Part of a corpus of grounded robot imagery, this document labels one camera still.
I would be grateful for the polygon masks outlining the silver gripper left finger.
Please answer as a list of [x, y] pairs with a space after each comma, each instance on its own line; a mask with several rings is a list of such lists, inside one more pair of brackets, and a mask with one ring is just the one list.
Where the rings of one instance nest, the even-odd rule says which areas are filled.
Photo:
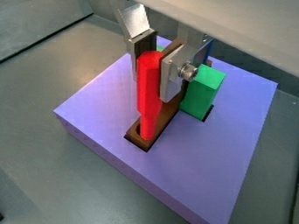
[[136, 59], [143, 52], [156, 50], [157, 32], [149, 27], [145, 7], [133, 0], [109, 0], [116, 21], [124, 33], [125, 49], [131, 55], [133, 79]]

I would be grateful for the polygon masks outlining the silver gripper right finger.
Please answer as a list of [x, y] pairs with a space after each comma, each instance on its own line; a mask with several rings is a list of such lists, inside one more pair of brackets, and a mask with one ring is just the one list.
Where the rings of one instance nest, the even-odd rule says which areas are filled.
[[183, 81], [191, 82], [204, 61], [213, 38], [185, 24], [177, 26], [177, 37], [163, 49], [160, 62], [160, 99], [168, 102], [180, 92]]

